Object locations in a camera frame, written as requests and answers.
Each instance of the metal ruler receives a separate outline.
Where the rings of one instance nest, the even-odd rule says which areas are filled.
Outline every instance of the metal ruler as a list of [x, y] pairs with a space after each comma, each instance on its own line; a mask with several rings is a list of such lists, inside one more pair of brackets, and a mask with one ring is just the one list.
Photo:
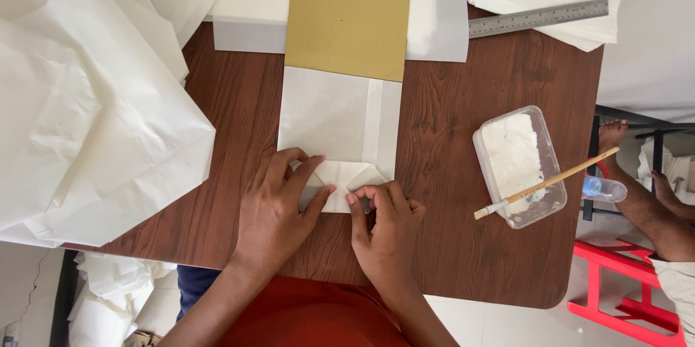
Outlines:
[[551, 6], [468, 21], [468, 39], [608, 15], [608, 0]]

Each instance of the orange shirt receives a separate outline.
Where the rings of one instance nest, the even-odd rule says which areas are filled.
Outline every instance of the orange shirt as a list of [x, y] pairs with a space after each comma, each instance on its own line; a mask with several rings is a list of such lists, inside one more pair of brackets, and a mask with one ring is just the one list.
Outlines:
[[231, 346], [409, 346], [376, 289], [275, 277], [220, 343]]

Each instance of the wooden table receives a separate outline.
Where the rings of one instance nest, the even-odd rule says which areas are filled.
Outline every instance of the wooden table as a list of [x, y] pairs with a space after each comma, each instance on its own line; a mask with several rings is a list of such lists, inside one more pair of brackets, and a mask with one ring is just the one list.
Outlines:
[[[489, 15], [469, 6], [471, 18]], [[239, 201], [277, 140], [283, 55], [215, 51], [212, 23], [184, 48], [186, 90], [217, 129], [210, 178], [100, 248], [103, 253], [221, 268], [236, 241]], [[406, 61], [395, 177], [428, 213], [414, 272], [422, 292], [549, 308], [567, 289], [582, 177], [567, 206], [521, 230], [490, 203], [471, 137], [506, 112], [541, 108], [562, 170], [586, 160], [603, 48], [585, 53], [535, 31], [470, 41], [466, 63]], [[350, 246], [350, 217], [324, 214], [281, 273], [368, 284]]]

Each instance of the blue bottle cap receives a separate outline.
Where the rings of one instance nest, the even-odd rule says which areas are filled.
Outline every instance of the blue bottle cap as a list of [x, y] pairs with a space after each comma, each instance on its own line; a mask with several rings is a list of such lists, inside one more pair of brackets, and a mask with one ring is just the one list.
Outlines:
[[601, 194], [601, 179], [595, 176], [586, 176], [584, 178], [584, 187], [582, 192], [586, 196], [596, 196]]

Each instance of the brown cardboard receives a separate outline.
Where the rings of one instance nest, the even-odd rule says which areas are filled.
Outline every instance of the brown cardboard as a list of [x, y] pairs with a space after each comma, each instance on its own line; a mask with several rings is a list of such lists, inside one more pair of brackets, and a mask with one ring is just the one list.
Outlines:
[[285, 65], [403, 81], [410, 0], [290, 0]]

